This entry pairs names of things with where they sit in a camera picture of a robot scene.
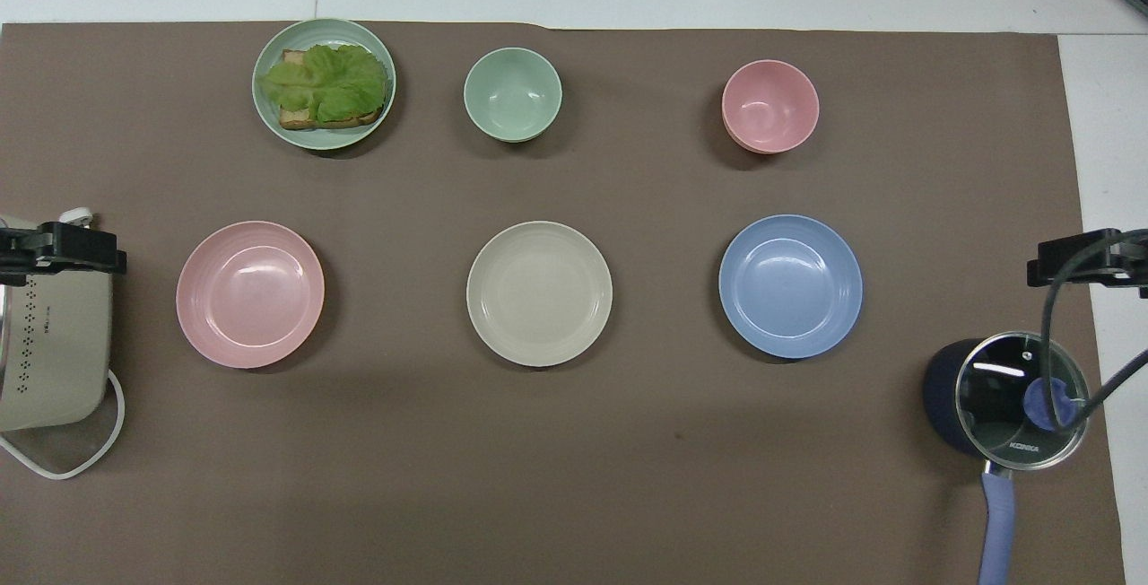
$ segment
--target plate with lettuce and bread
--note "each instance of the plate with lettuce and bread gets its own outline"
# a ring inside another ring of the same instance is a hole
[[[326,150],[365,139],[382,123],[395,80],[395,62],[374,33],[347,20],[307,20],[263,47],[251,98],[276,135]]]

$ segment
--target blue plate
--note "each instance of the blue plate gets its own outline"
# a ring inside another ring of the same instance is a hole
[[[746,226],[722,257],[721,304],[754,348],[785,359],[827,352],[861,312],[861,266],[832,228],[802,214]]]

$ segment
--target green bowl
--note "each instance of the green bowl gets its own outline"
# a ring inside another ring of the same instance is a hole
[[[501,141],[542,134],[563,104],[563,83],[550,61],[522,47],[492,50],[471,68],[463,85],[466,112]]]
[[[340,45],[358,45],[382,63],[382,69],[387,73],[387,95],[382,101],[382,112],[378,120],[369,126],[343,130],[286,130],[279,126],[279,106],[263,94],[258,78],[282,60],[284,49],[307,50],[315,45],[328,45],[335,48]],[[255,110],[259,112],[259,118],[269,130],[279,135],[279,139],[307,149],[335,149],[365,139],[382,123],[395,101],[396,81],[395,61],[374,33],[347,20],[327,17],[305,20],[284,29],[263,47],[258,61],[255,61],[255,71],[251,72],[251,99],[255,101]]]

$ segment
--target black cable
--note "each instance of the black cable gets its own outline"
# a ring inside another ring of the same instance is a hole
[[[1069,279],[1069,275],[1073,274],[1073,271],[1081,265],[1085,259],[1093,257],[1093,255],[1108,249],[1110,245],[1124,244],[1124,242],[1140,241],[1141,239],[1148,237],[1148,228],[1138,228],[1134,231],[1127,231],[1127,233],[1119,233],[1116,236],[1104,237],[1102,241],[1095,241],[1091,245],[1084,247],[1072,255],[1061,266],[1056,275],[1053,278],[1053,282],[1048,286],[1048,295],[1045,296],[1045,311],[1040,320],[1040,369],[1041,376],[1045,380],[1045,406],[1052,414],[1053,429],[1056,432],[1071,432],[1071,430],[1077,429],[1079,426],[1084,424],[1087,420],[1088,414],[1093,413],[1101,404],[1103,404],[1104,398],[1108,398],[1116,388],[1119,388],[1124,381],[1134,375],[1138,369],[1148,365],[1148,349],[1143,352],[1137,353],[1135,358],[1128,360],[1127,365],[1120,368],[1120,372],[1115,373],[1108,383],[1101,385],[1094,396],[1088,398],[1083,408],[1080,408],[1076,416],[1073,416],[1069,422],[1061,421],[1061,414],[1056,408],[1056,400],[1053,397],[1053,360],[1052,353],[1049,351],[1049,344],[1052,340],[1052,328],[1053,328],[1053,307],[1056,304],[1056,295],[1061,290],[1063,283]]]

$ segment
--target pink plate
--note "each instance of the pink plate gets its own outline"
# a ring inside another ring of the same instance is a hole
[[[799,147],[817,125],[817,91],[800,69],[759,60],[738,69],[721,95],[726,131],[745,149],[771,155]]]
[[[303,237],[271,221],[240,221],[200,242],[184,263],[176,314],[208,359],[262,368],[310,336],[323,295],[323,267]]]

